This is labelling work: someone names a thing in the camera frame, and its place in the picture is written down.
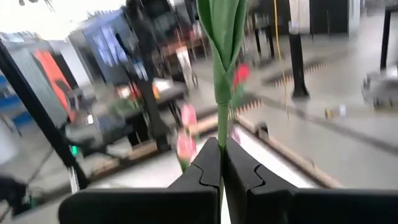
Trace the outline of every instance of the wooden plank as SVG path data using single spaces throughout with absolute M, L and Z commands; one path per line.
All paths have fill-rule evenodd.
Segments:
M 216 127 L 217 124 L 218 124 L 218 115 L 216 114 L 198 122 L 196 125 L 190 126 L 189 132 L 192 135 L 197 135 L 211 128 Z
M 135 159 L 139 159 L 141 157 L 147 156 L 150 153 L 153 153 L 157 150 L 156 142 L 153 140 L 146 141 L 137 145 L 128 152 L 125 159 L 129 159 L 131 161 Z M 96 162 L 95 167 L 93 169 L 92 175 L 99 175 L 102 172 L 106 172 L 111 170 L 117 166 L 119 166 L 119 160 L 112 158 L 112 159 L 100 159 Z
M 237 121 L 240 123 L 240 125 L 244 126 L 250 132 L 255 133 L 257 131 L 256 126 L 244 116 L 238 115 Z M 333 189 L 343 188 L 343 185 L 341 183 L 322 171 L 313 162 L 307 161 L 302 156 L 289 149 L 287 146 L 283 145 L 272 136 L 263 135 L 261 136 L 261 139 L 268 143 L 268 145 L 270 145 L 271 148 L 273 148 L 277 153 L 287 158 L 290 162 L 293 162 L 297 167 L 311 175 L 313 178 L 319 180 L 325 186 Z

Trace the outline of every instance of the black tube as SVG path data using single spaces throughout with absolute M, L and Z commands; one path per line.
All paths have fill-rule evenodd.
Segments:
M 251 22 L 253 24 L 254 36 L 256 37 L 257 51 L 259 52 L 259 55 L 261 56 L 261 45 L 260 45 L 260 37 L 259 37 L 260 30 L 256 27 L 256 14 L 255 13 L 253 13 L 251 15 Z
M 141 56 L 141 60 L 144 66 L 144 69 L 147 74 L 147 78 L 139 78 L 135 74 L 127 73 L 130 81 L 135 83 L 141 92 L 142 95 L 142 101 L 144 103 L 144 109 L 147 111 L 149 121 L 150 121 L 150 127 L 152 131 L 152 135 L 156 141 L 156 145 L 158 150 L 160 151 L 166 151 L 169 149 L 169 145 L 167 143 L 167 133 L 169 131 L 169 128 L 167 125 L 163 122 L 162 118 L 160 117 L 159 109 L 157 107 L 156 99 L 154 96 L 154 91 L 152 88 L 152 82 L 155 77 L 155 71 L 154 71 L 154 65 L 152 63 L 152 56 L 150 52 L 155 50 L 157 47 L 157 41 L 152 38 L 153 37 L 153 32 L 147 27 L 148 24 L 145 23 L 145 21 L 139 20 L 139 19 L 134 19 L 134 14 L 128 13 L 128 12 L 134 12 L 137 9 L 134 8 L 125 8 L 124 13 L 125 13 L 125 19 L 127 20 L 127 23 L 131 27 L 132 30 L 136 33 L 136 37 L 138 39 L 138 49 L 136 53 L 137 57 Z M 127 52 L 128 55 L 131 56 L 131 60 L 134 60 L 134 54 L 129 53 L 129 49 L 124 46 L 121 38 L 119 35 L 116 35 L 116 39 L 118 40 L 119 44 L 123 46 L 123 50 Z
M 30 85 L 26 81 L 22 72 L 19 70 L 15 61 L 9 54 L 6 46 L 0 41 L 0 69 L 8 82 L 18 94 L 30 115 L 35 119 L 37 125 L 43 131 L 45 137 L 49 140 L 51 146 L 57 152 L 66 167 L 73 167 L 76 171 L 79 186 L 85 189 L 88 186 L 88 179 L 71 154 L 69 147 L 65 144 L 58 128 L 52 122 L 43 105 L 36 97 Z
M 193 10 L 194 7 L 196 7 L 195 2 L 193 2 L 192 0 L 184 0 L 185 3 L 185 7 L 187 8 L 187 13 L 188 13 L 188 17 L 189 20 L 191 22 L 191 24 L 195 23 L 195 12 Z
M 269 50 L 271 51 L 271 58 L 275 58 L 274 40 L 272 39 L 272 26 L 266 26 L 266 36 L 268 38 Z
M 380 69 L 387 67 L 388 41 L 390 38 L 391 11 L 386 9 L 384 14 L 383 40 L 381 45 Z
M 307 87 L 304 80 L 303 50 L 300 34 L 289 34 L 290 54 L 292 55 L 292 70 L 294 79 L 293 98 L 307 98 Z

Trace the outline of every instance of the white wall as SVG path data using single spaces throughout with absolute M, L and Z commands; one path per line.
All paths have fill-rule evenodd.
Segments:
M 289 0 L 292 22 L 298 24 L 300 33 L 310 33 L 310 0 Z
M 51 11 L 45 1 L 36 3 L 0 0 L 0 31 L 13 33 L 30 31 L 44 40 L 64 40 L 75 23 L 84 21 L 88 12 L 119 9 L 126 0 L 56 0 Z
M 355 36 L 358 32 L 361 19 L 361 0 L 349 0 L 348 18 L 349 36 Z
M 90 83 L 90 76 L 87 74 L 82 62 L 75 48 L 70 43 L 69 39 L 64 44 L 54 45 L 51 44 L 55 49 L 59 50 L 65 59 L 73 77 L 75 78 L 78 86 L 83 86 Z

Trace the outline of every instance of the pink flower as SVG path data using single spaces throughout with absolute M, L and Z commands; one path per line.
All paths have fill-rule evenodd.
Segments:
M 186 104 L 181 109 L 182 126 L 188 127 L 197 123 L 197 114 L 192 105 Z
M 177 138 L 177 155 L 179 159 L 190 162 L 197 154 L 195 140 L 186 133 L 179 133 Z
M 195 155 L 193 155 L 193 156 L 191 157 L 191 161 L 189 161 L 189 163 L 191 164 L 191 163 L 195 160 L 196 157 L 197 157 L 197 154 L 195 153 Z
M 238 143 L 241 144 L 241 137 L 239 136 L 238 132 L 236 131 L 235 128 L 232 129 L 231 131 L 231 137 Z

